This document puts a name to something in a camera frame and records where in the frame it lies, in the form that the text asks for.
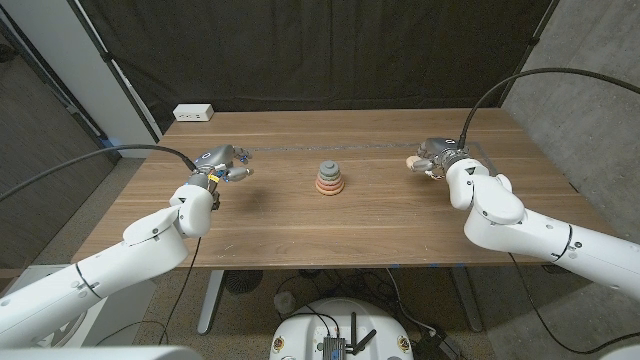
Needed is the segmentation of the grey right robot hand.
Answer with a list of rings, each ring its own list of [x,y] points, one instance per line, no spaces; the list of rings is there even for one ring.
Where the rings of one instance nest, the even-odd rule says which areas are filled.
[[[422,172],[434,180],[440,180],[455,162],[469,157],[468,148],[459,149],[456,140],[428,138],[419,145],[414,155],[406,159],[406,165],[413,172]]]

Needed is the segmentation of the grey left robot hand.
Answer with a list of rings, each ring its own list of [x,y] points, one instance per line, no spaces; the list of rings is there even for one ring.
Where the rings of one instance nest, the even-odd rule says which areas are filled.
[[[251,153],[241,147],[221,145],[208,150],[194,160],[196,169],[186,184],[196,185],[213,193],[220,182],[237,182],[253,174],[246,167]]]

